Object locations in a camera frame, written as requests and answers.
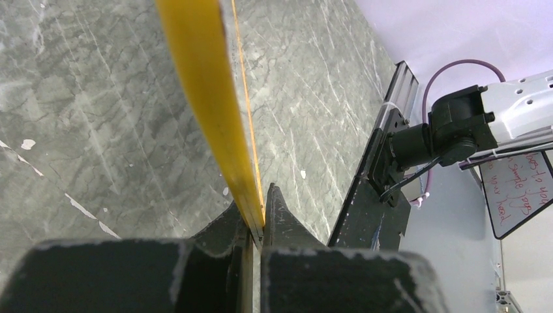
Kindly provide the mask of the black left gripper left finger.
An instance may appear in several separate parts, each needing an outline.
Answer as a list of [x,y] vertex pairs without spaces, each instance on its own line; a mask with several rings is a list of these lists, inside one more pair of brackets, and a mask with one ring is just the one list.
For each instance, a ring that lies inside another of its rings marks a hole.
[[35,245],[2,312],[251,312],[252,242],[236,204],[189,238]]

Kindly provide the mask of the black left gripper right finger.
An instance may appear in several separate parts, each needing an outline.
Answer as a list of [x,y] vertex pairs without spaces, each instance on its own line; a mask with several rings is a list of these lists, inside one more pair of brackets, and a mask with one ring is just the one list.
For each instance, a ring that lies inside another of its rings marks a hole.
[[411,252],[329,248],[267,191],[261,312],[448,312],[436,272]]

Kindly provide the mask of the yellow framed whiteboard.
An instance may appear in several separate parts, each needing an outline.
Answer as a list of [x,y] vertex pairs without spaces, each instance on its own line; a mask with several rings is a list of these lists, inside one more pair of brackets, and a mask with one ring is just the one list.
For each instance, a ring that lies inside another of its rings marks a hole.
[[240,213],[257,239],[265,221],[228,57],[219,1],[157,1],[186,99]]

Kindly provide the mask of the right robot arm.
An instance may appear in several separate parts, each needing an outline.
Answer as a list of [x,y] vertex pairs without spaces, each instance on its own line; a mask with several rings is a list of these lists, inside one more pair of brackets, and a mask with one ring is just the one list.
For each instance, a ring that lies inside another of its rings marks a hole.
[[441,97],[411,126],[388,99],[367,142],[326,244],[288,210],[280,189],[267,193],[261,256],[262,312],[447,312],[435,270],[399,251],[411,207],[401,189],[434,166],[497,148],[486,87]]

